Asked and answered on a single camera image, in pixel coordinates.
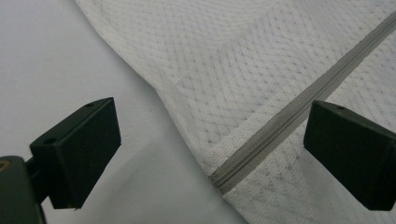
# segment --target screw hole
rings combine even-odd
[[[10,163],[9,161],[0,161],[0,172],[6,170]]]
[[[49,138],[46,141],[44,141],[45,145],[50,145],[52,143],[56,142],[56,138]]]

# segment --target white fabric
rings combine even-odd
[[[157,90],[207,175],[396,10],[395,0],[78,3]]]
[[[157,90],[207,175],[396,10],[395,0],[78,3]],[[387,41],[329,100],[395,131],[394,51],[378,52],[394,49]],[[352,198],[303,135],[304,124],[225,195],[250,223],[396,221]]]
[[[396,32],[329,97],[396,132]],[[396,223],[363,207],[303,146],[306,122],[225,198],[250,223]]]

